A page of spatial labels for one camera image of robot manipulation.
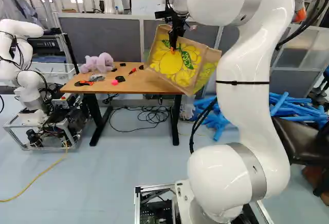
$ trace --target window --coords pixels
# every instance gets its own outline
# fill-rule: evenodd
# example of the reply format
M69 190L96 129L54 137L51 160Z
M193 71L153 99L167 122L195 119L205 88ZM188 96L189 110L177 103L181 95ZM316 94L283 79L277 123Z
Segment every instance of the window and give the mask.
M41 0L42 3L45 3L45 0ZM52 3L52 0L49 0L49 3Z
M83 3L83 0L77 0L77 1L78 1L78 4Z

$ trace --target purple plush toy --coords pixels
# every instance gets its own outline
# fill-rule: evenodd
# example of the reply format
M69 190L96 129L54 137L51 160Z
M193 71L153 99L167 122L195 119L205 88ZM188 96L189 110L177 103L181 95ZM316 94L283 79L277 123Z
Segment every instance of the purple plush toy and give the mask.
M86 64L81 66L81 72L87 73L89 71L98 70L100 73L112 71L114 69L113 58L108 53L101 53L97 56L85 56Z

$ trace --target orange clip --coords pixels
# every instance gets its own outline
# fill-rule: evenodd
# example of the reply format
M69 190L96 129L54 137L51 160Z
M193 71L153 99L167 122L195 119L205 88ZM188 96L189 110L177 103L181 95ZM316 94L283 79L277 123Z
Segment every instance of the orange clip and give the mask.
M304 21L306 19L306 10L305 7L303 7L302 9L300 9L299 11L296 12L296 18L294 20L294 22L301 22Z
M80 84L88 84L88 85L93 85L95 82L91 82L91 81L85 81L85 80L82 80L82 81L79 81Z

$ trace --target canvas bag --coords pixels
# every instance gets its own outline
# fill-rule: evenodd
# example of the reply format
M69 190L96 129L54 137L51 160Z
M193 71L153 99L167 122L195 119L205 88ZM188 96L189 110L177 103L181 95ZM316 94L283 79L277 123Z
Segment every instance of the canvas bag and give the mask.
M178 37L170 51L169 25L159 25L146 66L188 96L195 94L217 68L222 52L205 44Z

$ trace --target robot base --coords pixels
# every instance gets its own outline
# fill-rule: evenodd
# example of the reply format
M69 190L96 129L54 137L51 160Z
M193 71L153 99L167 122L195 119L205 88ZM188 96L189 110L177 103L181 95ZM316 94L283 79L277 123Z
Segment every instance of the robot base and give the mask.
M175 189L182 224L218 224L210 219L196 202L188 180L176 182Z
M136 186L134 195L135 224L217 224L203 214L202 208L194 199L188 180L175 184ZM261 223L273 224L261 201L252 203L252 207L248 204L243 206L243 212L232 224L259 224L255 213Z

